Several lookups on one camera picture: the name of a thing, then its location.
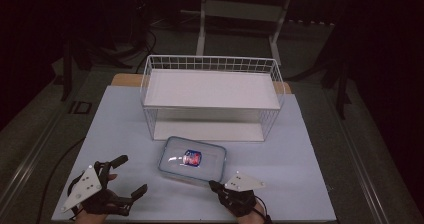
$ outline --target finger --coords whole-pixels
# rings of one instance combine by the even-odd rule
[[[118,176],[118,174],[109,174],[108,178],[109,181],[115,180],[115,178]]]

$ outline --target white wire basket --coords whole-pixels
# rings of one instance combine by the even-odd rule
[[[284,103],[274,59],[151,55],[141,103],[152,139],[265,141]]]

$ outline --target metal stand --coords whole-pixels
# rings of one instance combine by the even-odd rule
[[[275,22],[276,28],[269,37],[269,45],[271,48],[272,58],[275,59],[278,65],[281,65],[280,54],[278,52],[277,40],[280,35],[281,28],[287,14],[290,0],[285,0],[283,7],[257,5],[248,3],[236,3],[217,0],[202,0],[200,10],[200,32],[197,41],[197,56],[203,56],[206,31],[205,19],[206,16],[219,16],[228,18],[239,18],[258,21]]]

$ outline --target clear plastic container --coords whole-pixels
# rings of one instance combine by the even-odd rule
[[[158,168],[166,176],[193,184],[220,182],[227,150],[181,137],[168,138]]]

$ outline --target sticker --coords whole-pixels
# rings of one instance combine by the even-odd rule
[[[197,167],[202,161],[202,153],[193,150],[187,150],[183,157],[185,165]]]

